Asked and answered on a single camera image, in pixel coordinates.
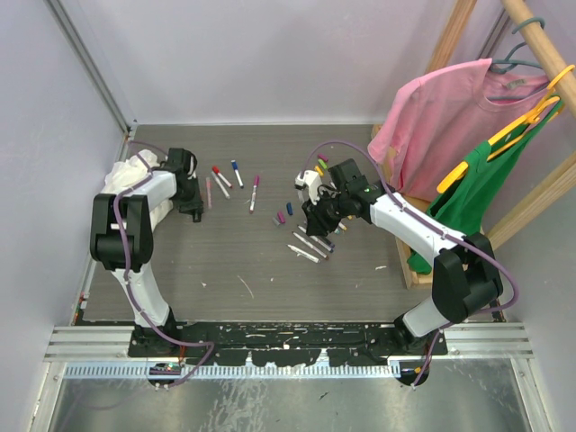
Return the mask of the blue ended white marker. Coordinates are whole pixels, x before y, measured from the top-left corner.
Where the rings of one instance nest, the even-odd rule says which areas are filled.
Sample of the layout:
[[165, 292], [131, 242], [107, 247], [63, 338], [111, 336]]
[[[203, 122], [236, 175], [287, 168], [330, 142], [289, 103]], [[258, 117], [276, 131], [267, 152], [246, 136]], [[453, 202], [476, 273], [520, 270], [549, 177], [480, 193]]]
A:
[[298, 229], [307, 236], [307, 238], [313, 240], [314, 242], [316, 242], [318, 245], [322, 246], [324, 249], [326, 249], [329, 253], [333, 253], [334, 250], [332, 247], [330, 247], [328, 244], [326, 244], [325, 242], [323, 242], [322, 240], [320, 240], [319, 238], [317, 238], [316, 236], [312, 236], [312, 235], [308, 235], [306, 233], [306, 229], [301, 226], [301, 225], [297, 225]]

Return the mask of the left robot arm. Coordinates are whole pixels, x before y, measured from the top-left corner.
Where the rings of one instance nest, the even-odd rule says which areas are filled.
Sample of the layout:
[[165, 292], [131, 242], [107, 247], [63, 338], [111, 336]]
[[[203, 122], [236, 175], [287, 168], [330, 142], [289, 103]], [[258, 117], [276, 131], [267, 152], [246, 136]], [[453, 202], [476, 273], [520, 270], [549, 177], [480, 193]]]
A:
[[202, 220], [197, 158], [184, 148], [159, 157], [144, 149], [113, 165], [94, 197], [90, 254], [119, 282], [134, 314], [131, 342], [143, 353], [171, 356], [182, 341], [172, 308], [163, 298], [151, 260], [154, 230], [172, 211]]

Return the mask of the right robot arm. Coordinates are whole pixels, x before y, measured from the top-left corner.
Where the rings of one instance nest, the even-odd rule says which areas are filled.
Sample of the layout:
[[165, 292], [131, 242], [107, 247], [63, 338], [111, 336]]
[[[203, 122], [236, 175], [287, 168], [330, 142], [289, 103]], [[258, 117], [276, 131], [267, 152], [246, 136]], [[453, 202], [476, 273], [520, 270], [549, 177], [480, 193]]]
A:
[[427, 335], [458, 324], [495, 302], [503, 292], [490, 241], [467, 236], [419, 211], [386, 183], [369, 183], [350, 158], [329, 169], [333, 184], [313, 170], [298, 174], [294, 187], [303, 198], [308, 236], [325, 237], [348, 216], [391, 233], [431, 266], [430, 296], [393, 323], [396, 347], [416, 354]]

